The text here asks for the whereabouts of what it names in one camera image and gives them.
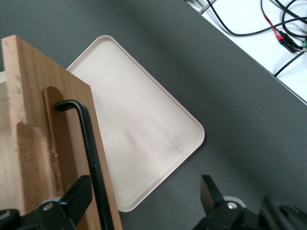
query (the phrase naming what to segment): dark gray tabletop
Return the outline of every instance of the dark gray tabletop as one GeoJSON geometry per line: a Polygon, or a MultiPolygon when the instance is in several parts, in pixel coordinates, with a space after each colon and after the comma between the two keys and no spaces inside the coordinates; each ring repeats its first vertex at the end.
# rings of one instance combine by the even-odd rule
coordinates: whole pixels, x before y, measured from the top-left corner
{"type": "Polygon", "coordinates": [[[252,211],[268,194],[307,210],[307,106],[184,1],[2,0],[0,37],[12,34],[64,67],[110,35],[204,126],[201,147],[121,213],[124,229],[192,229],[202,174],[252,211]]]}

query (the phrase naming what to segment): black clamp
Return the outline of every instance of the black clamp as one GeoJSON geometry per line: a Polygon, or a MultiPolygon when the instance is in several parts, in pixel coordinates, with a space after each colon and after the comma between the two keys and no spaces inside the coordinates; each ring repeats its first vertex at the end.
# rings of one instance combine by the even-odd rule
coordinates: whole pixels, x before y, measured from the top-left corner
{"type": "Polygon", "coordinates": [[[265,197],[257,215],[225,201],[209,175],[201,177],[201,203],[207,217],[194,230],[307,230],[307,214],[289,202],[265,197]]]}
{"type": "Polygon", "coordinates": [[[27,215],[1,210],[0,230],[75,230],[91,201],[91,177],[84,175],[59,201],[47,201],[27,215]]]}

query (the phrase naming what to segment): screw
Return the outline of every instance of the screw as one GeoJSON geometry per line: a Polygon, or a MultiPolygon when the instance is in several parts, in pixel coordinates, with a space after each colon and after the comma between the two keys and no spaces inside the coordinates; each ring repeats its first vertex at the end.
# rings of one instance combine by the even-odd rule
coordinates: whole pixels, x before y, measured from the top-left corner
{"type": "Polygon", "coordinates": [[[227,206],[230,208],[230,209],[237,209],[238,208],[238,205],[234,202],[229,202],[227,203],[227,206]]]}
{"type": "Polygon", "coordinates": [[[0,220],[5,219],[9,217],[10,215],[11,215],[10,211],[7,210],[6,213],[3,213],[2,215],[0,215],[0,220]]]}
{"type": "Polygon", "coordinates": [[[44,210],[44,211],[47,211],[47,210],[51,209],[52,207],[53,207],[53,204],[52,204],[52,203],[49,203],[49,204],[43,206],[43,210],[44,210]]]}

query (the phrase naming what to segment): plastic tray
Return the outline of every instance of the plastic tray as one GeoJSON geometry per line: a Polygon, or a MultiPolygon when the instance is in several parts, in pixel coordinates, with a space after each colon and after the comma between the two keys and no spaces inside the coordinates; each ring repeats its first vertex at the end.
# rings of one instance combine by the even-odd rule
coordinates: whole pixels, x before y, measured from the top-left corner
{"type": "Polygon", "coordinates": [[[204,129],[110,36],[67,70],[92,88],[118,209],[131,211],[201,145],[204,129]]]}

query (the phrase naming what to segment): black metal rod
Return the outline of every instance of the black metal rod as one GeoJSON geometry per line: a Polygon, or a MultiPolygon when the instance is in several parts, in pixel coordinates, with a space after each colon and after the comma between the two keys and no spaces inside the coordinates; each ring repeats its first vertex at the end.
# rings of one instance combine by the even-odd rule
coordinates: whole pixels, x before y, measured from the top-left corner
{"type": "Polygon", "coordinates": [[[83,104],[75,100],[59,102],[54,107],[59,111],[75,108],[78,112],[101,228],[104,230],[113,230],[114,225],[88,110],[83,104]]]}

